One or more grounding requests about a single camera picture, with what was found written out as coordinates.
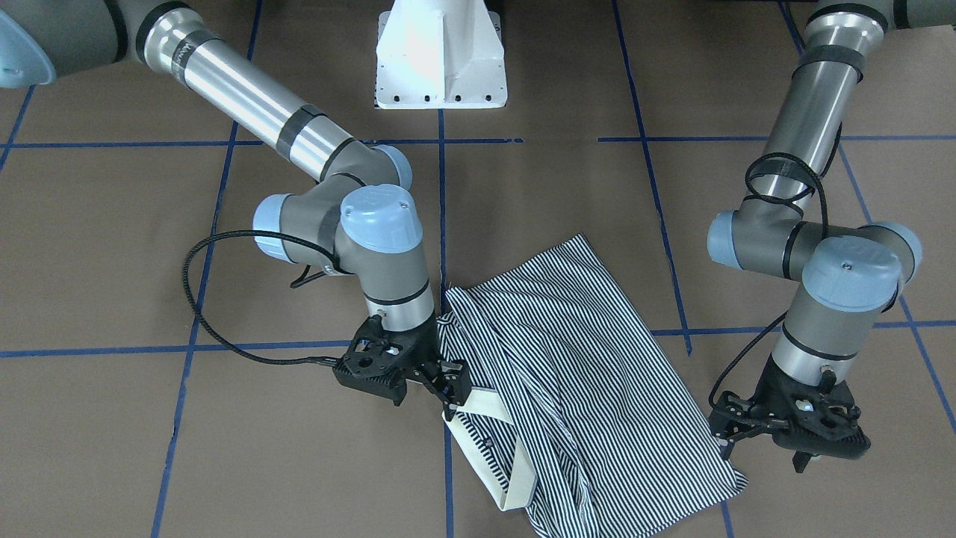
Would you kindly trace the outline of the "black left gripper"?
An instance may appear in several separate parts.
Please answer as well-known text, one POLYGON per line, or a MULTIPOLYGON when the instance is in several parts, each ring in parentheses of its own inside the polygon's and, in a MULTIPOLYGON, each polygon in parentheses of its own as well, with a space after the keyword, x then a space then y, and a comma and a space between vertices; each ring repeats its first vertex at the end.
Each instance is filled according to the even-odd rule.
POLYGON ((837 437, 837 375, 829 365, 813 374, 816 384, 796 380, 770 356, 758 381, 754 402, 722 392, 708 415, 721 457, 737 442, 771 433, 774 437, 837 437))

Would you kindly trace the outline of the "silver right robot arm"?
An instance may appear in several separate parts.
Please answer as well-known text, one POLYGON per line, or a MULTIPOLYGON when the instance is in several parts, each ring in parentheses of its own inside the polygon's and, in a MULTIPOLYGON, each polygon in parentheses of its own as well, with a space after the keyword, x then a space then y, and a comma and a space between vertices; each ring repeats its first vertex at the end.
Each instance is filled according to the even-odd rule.
POLYGON ((341 128, 261 55, 259 1, 4 1, 2 351, 62 355, 187 345, 272 364, 213 327, 215 243, 301 260, 298 289, 356 273, 367 314, 344 358, 307 356, 346 387, 400 402, 400 375, 444 406, 471 383, 441 359, 421 283, 420 199, 404 156, 341 128))

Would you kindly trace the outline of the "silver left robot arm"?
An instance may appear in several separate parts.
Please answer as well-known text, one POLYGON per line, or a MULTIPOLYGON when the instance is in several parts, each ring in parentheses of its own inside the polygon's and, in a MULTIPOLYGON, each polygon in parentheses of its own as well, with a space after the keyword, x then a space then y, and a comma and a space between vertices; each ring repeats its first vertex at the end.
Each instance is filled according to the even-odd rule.
POLYGON ((953 24, 952 1, 819 1, 810 14, 768 142, 745 171, 745 197, 708 229, 714 262, 798 283, 772 321, 781 334, 754 395, 718 387, 708 395, 724 459, 761 435, 792 451, 798 472, 813 457, 856 460, 870 449, 846 379, 878 317, 915 278, 922 245, 898 223, 833 225, 823 178, 851 95, 884 38, 953 24))

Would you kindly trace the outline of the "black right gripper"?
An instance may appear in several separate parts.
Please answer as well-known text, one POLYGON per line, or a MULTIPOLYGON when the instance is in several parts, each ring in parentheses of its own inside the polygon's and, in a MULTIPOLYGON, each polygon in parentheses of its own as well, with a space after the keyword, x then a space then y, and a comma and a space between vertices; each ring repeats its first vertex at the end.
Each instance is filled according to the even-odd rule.
POLYGON ((419 327, 403 333, 385 330, 382 318, 376 318, 376 324, 379 337, 399 351, 388 361, 385 373, 373 378, 375 389, 396 389, 403 378, 431 389, 445 408, 463 406, 467 402, 474 387, 471 369, 467 361, 441 358, 435 318, 428 318, 419 327))

